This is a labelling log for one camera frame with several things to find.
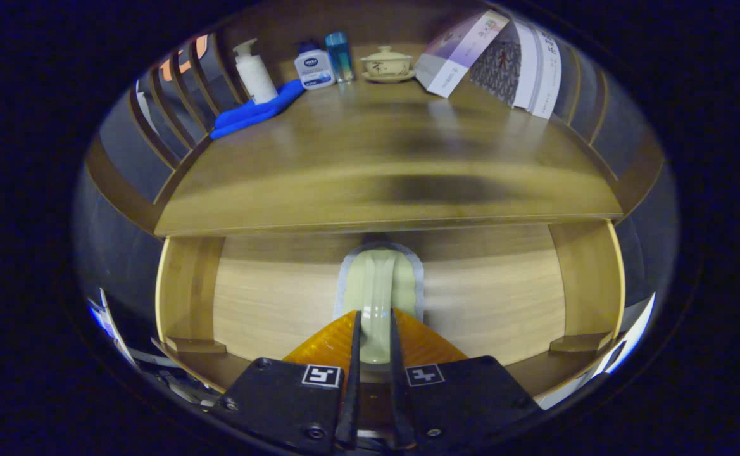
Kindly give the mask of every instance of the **ceramic handle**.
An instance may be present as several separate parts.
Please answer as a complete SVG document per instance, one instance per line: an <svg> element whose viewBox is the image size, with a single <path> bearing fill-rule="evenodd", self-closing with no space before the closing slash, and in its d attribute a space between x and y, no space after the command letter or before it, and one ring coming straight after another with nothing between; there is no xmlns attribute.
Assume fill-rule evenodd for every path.
<svg viewBox="0 0 740 456"><path fill-rule="evenodd" d="M392 312L392 272L395 257L367 258L364 268L364 312L361 330L367 358L384 360L389 352L389 312Z"/></svg>

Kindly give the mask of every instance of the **light green ceramic object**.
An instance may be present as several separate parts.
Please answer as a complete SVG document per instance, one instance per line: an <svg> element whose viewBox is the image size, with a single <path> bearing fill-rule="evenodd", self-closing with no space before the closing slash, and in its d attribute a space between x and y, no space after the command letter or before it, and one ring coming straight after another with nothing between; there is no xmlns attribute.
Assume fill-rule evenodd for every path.
<svg viewBox="0 0 740 456"><path fill-rule="evenodd" d="M362 363L389 363L389 314L398 308L415 317L415 274L399 251L374 248L350 263L344 312L361 311Z"/></svg>

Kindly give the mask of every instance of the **blue cloth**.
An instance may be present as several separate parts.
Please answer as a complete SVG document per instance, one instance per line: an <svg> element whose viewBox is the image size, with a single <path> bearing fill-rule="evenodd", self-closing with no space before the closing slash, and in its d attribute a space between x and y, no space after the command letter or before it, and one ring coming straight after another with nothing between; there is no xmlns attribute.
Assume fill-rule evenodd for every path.
<svg viewBox="0 0 740 456"><path fill-rule="evenodd" d="M277 90L277 98L268 103L255 104L254 100L242 104L231 111L220 113L215 119L215 130L210 133L212 139L218 139L229 133L237 132L250 125L259 124L260 122L272 118L281 113L294 100L299 98L305 92L303 84L299 80L293 80L283 85Z"/></svg>

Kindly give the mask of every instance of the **wooden back panel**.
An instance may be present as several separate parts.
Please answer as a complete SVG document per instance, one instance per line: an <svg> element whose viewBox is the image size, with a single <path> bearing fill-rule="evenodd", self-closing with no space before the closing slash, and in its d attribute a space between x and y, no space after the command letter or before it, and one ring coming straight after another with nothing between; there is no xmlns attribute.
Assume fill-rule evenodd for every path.
<svg viewBox="0 0 740 456"><path fill-rule="evenodd" d="M612 223L560 223L550 225L549 231L564 283L564 335L617 337L624 309L625 277Z"/></svg>
<svg viewBox="0 0 740 456"><path fill-rule="evenodd" d="M214 340L213 297L222 237L168 237L156 277L156 328L167 338Z"/></svg>
<svg viewBox="0 0 740 456"><path fill-rule="evenodd" d="M563 280L547 225L398 231L425 271L424 323L468 356L523 360L564 335ZM362 234L226 237L215 340L281 358L333 319L339 268Z"/></svg>

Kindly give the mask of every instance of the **orange plastic part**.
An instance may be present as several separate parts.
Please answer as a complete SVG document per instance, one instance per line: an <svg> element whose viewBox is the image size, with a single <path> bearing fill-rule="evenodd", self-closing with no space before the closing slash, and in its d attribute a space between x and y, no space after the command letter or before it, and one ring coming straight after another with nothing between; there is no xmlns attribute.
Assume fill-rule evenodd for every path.
<svg viewBox="0 0 740 456"><path fill-rule="evenodd" d="M450 363L468 360L468 356L412 315L393 308L401 336L404 366ZM350 371L350 348L356 311L347 312L301 343L283 361L299 364L339 366L344 379Z"/></svg>
<svg viewBox="0 0 740 456"><path fill-rule="evenodd" d="M346 379L350 371L350 348L353 345L353 326L356 311L347 312L301 343L283 361L299 364L339 366Z"/></svg>
<svg viewBox="0 0 740 456"><path fill-rule="evenodd" d="M404 367L468 360L465 353L417 318L399 309L393 308L392 311L398 323Z"/></svg>

